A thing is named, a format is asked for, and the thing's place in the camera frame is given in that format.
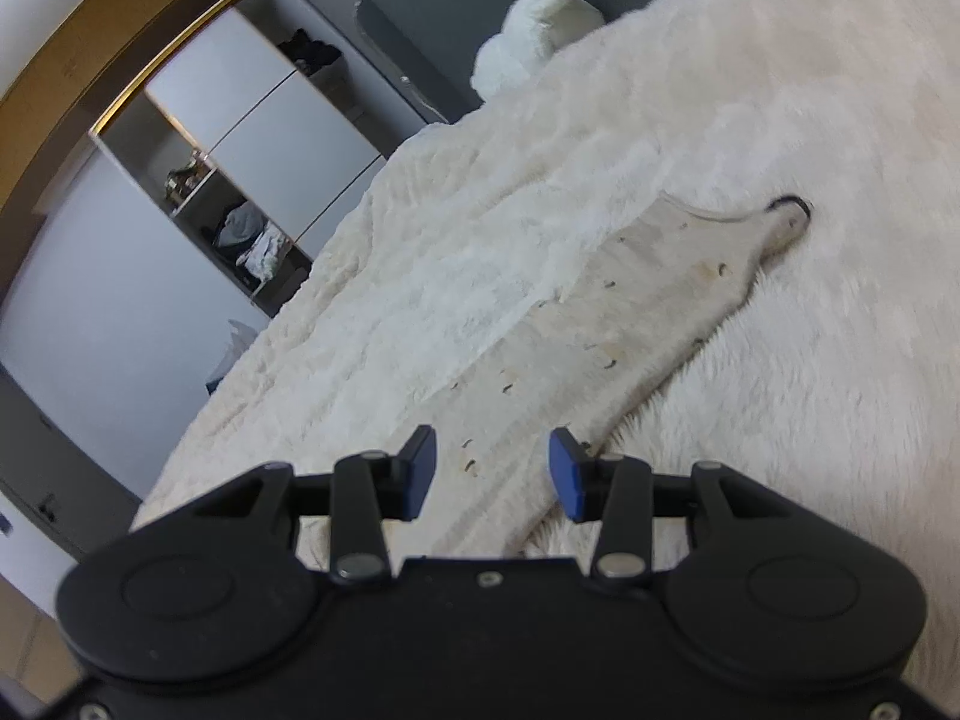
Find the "white cabinet door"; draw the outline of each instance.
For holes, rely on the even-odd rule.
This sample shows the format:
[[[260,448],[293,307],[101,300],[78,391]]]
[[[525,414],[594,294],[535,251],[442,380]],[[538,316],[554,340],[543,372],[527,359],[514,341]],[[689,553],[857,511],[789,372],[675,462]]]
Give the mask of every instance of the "white cabinet door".
[[[74,565],[73,557],[0,493],[0,574],[10,584],[54,616],[56,588]]]
[[[296,240],[379,153],[294,73],[211,156],[247,199]]]
[[[299,237],[296,245],[307,257],[315,260],[320,256],[320,250],[333,236],[337,225],[360,204],[360,200],[363,199],[364,192],[371,185],[373,177],[386,164],[387,160],[378,157],[376,162],[364,170],[361,175],[358,175],[357,179],[347,189],[344,189],[344,192],[330,204],[330,207],[320,214],[315,223],[311,224],[310,228]]]
[[[233,8],[182,46],[147,84],[147,94],[205,151],[296,68]]]

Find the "bolt head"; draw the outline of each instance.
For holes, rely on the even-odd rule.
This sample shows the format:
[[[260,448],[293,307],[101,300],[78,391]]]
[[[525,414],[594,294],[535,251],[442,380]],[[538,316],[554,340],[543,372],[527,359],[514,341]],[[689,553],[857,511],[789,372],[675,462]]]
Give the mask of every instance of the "bolt head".
[[[503,584],[503,574],[499,571],[483,571],[477,574],[477,584],[487,590]]]
[[[892,701],[877,704],[870,713],[870,720],[899,720],[900,718],[901,709]]]
[[[100,704],[84,704],[77,713],[80,720],[110,720],[110,713]]]
[[[346,581],[368,581],[386,573],[387,565],[377,555],[354,552],[337,560],[337,576]]]
[[[597,560],[597,571],[605,579],[634,579],[646,570],[646,560],[630,552],[610,552]]]

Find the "white shelving unit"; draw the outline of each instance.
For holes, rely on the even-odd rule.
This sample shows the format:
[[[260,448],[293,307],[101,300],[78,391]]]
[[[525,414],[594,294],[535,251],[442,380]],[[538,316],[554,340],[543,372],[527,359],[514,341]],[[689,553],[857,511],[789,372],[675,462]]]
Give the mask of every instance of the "white shelving unit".
[[[168,173],[184,167],[196,146],[168,121],[147,95],[134,97],[110,127],[102,135],[93,136],[93,140],[224,278],[268,317],[280,310],[284,300],[309,275],[310,259],[295,245],[274,278],[263,283],[218,250],[214,245],[215,233],[224,214],[248,199],[209,156],[203,156],[209,172],[182,202],[168,196],[165,187]]]

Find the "folded clothes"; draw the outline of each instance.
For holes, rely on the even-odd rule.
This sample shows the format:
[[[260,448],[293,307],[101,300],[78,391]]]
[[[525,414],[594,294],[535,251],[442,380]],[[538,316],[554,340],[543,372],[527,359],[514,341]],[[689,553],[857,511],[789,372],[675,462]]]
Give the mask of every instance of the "folded clothes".
[[[280,228],[272,221],[268,221],[253,245],[237,258],[237,265],[243,266],[250,274],[260,279],[261,283],[270,281],[277,275],[291,245],[293,242],[283,234]]]
[[[260,213],[260,209],[247,200],[239,208],[234,208],[227,214],[223,229],[217,235],[215,247],[225,248],[250,240],[254,235],[263,232],[267,218]]]

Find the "bed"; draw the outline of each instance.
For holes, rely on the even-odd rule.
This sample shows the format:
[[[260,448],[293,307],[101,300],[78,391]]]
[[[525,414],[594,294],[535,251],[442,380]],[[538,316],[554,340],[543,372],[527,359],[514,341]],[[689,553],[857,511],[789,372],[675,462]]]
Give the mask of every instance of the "bed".
[[[608,447],[726,461],[928,593],[907,677],[960,709],[960,0],[654,0],[405,143],[191,425],[143,523],[264,461],[395,431],[661,193],[799,194],[805,238]],[[589,552],[539,512],[520,551]],[[321,528],[299,553],[318,562]],[[669,523],[656,559],[683,554]]]

